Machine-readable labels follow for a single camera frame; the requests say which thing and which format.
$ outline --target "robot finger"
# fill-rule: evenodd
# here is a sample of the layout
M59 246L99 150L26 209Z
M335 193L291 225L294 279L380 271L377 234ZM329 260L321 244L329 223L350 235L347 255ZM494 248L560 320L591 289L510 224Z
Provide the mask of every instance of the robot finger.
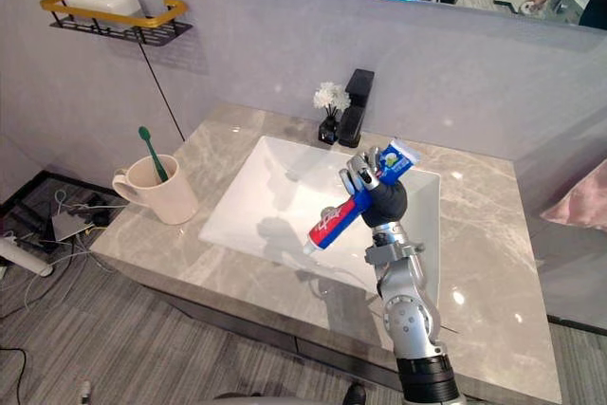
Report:
M371 171L369 163L364 160L362 154L353 156L348 160L348 170L350 171L354 185L359 190L362 189L357 184L362 184L367 190L373 190L379 185L376 175Z
M371 171L373 172L374 175L376 175L377 171L379 170L379 156L380 155L381 155L381 151L376 146L369 149L369 153L367 154L367 162L369 163L369 166L371 167Z
M345 190L349 193L349 194L354 194L357 192L356 187L354 186L354 183L352 182L352 179L350 178L350 173L348 172L348 170L341 169L340 170L340 177L341 177L341 182L343 183L343 187L345 187Z

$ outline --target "robotic arm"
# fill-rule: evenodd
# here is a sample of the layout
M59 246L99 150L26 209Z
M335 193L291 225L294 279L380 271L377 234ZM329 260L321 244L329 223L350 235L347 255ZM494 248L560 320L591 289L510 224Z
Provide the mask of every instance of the robotic arm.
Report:
M383 321L394 342L405 404L464 405L455 384L447 349L438 341L440 316L426 295L426 279L413 245L399 223L407 210L400 182L386 186L376 178L379 149L358 154L340 172L350 194L366 189L373 206L362 218L373 233L365 260L375 268Z

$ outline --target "black faucet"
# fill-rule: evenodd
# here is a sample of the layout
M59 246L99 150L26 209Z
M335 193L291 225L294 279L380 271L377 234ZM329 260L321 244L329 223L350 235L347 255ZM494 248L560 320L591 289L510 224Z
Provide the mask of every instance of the black faucet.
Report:
M345 88L350 96L350 106L343 112L338 129L338 138L342 146L353 148L359 146L360 128L374 77L373 71L357 68Z

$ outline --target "white mug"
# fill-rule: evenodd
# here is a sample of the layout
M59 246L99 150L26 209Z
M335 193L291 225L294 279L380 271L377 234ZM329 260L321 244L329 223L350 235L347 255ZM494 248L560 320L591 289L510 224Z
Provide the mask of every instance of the white mug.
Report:
M150 208L167 225L179 225L198 211L198 199L179 163L172 156L158 156L169 180L162 182L150 156L127 170L114 173L112 187L124 199Z

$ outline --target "white flower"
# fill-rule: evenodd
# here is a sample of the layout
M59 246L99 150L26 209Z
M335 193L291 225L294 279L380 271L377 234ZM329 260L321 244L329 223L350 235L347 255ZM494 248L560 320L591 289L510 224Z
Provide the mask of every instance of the white flower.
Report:
M345 111L345 109L350 106L350 96L342 85L335 86L335 92L331 104L333 104L338 111Z
M350 106L350 97L340 84L321 83L314 94L314 106L319 109L343 111Z
M333 94L326 90L318 90L314 94L314 106L319 109L328 108L333 101Z

